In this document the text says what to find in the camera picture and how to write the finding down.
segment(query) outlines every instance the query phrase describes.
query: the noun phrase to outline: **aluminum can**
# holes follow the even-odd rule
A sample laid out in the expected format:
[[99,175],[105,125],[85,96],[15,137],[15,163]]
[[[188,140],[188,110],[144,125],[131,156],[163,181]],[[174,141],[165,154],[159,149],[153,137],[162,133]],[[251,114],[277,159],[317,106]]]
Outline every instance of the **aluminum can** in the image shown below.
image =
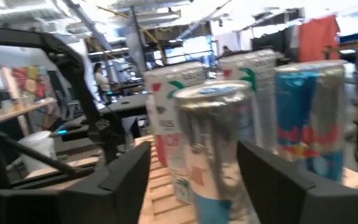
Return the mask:
[[244,80],[251,83],[256,96],[253,106],[256,143],[264,149],[274,149],[277,144],[274,102],[275,52],[271,49],[239,52],[223,57],[220,63],[223,69],[223,78],[220,79]]
[[157,112],[157,154],[165,154],[176,198],[191,203],[192,191],[181,149],[181,133],[173,94],[186,87],[204,83],[206,74],[200,62],[185,62],[145,72],[144,77],[146,89],[154,96]]
[[238,140],[254,140],[252,100],[250,83],[241,80],[175,93],[199,224],[257,222],[236,159]]
[[158,141],[157,135],[161,135],[161,129],[158,125],[158,118],[157,118],[157,109],[155,107],[155,100],[153,94],[149,94],[149,97],[146,100],[146,110],[147,110],[147,117],[149,118],[149,127],[151,128],[151,133],[154,137],[154,143],[157,150],[157,157],[158,160],[162,165],[167,165],[167,160],[165,156],[165,151],[161,150],[160,144],[161,142]]
[[278,153],[338,182],[344,163],[344,64],[323,60],[275,69]]

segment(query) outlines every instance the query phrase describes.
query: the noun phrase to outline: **wooden pallet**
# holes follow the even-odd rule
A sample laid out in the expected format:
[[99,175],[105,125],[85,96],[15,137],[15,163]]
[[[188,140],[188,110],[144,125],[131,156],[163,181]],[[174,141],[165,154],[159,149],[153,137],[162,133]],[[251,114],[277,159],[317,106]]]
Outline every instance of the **wooden pallet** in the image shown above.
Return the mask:
[[[157,159],[153,136],[137,138],[135,145],[144,141],[152,143],[152,162],[139,224],[197,224],[194,206],[178,201],[173,195],[169,169]],[[344,185],[358,189],[358,173],[345,169]]]

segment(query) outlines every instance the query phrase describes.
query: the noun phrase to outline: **person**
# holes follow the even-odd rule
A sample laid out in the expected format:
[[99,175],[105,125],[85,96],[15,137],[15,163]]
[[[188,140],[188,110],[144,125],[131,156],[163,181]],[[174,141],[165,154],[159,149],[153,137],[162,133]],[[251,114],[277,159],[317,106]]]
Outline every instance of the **person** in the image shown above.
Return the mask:
[[93,73],[96,79],[96,83],[99,88],[100,99],[107,105],[112,103],[111,96],[109,93],[111,92],[110,81],[107,77],[102,75],[102,64],[100,62],[96,63],[93,67]]
[[222,54],[222,56],[226,56],[226,55],[229,55],[231,53],[232,53],[232,51],[229,49],[229,47],[227,47],[226,45],[223,46],[223,54]]
[[102,90],[103,92],[111,91],[109,79],[102,75],[102,64],[100,62],[94,65],[93,73],[96,79],[96,83],[100,87],[100,90]]

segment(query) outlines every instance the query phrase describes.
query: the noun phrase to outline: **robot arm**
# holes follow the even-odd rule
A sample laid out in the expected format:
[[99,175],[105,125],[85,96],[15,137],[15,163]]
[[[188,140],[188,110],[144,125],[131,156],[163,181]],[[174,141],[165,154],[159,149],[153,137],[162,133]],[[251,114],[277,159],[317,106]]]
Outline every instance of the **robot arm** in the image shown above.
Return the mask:
[[100,145],[106,163],[116,158],[116,146],[109,122],[99,114],[94,98],[86,85],[83,59],[71,47],[49,33],[0,28],[0,45],[42,49],[71,84],[89,123],[89,138]]

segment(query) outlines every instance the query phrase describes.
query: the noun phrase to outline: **white bucket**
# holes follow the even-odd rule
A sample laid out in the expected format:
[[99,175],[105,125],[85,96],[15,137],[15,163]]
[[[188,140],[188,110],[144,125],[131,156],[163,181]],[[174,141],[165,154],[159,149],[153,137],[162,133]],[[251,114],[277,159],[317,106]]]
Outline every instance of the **white bucket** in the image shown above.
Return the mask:
[[[50,131],[40,131],[34,134],[30,134],[22,138],[18,143],[22,144],[23,146],[32,148],[47,157],[56,159],[54,140],[49,137],[50,133]],[[22,159],[29,173],[49,167],[48,165],[23,154]]]

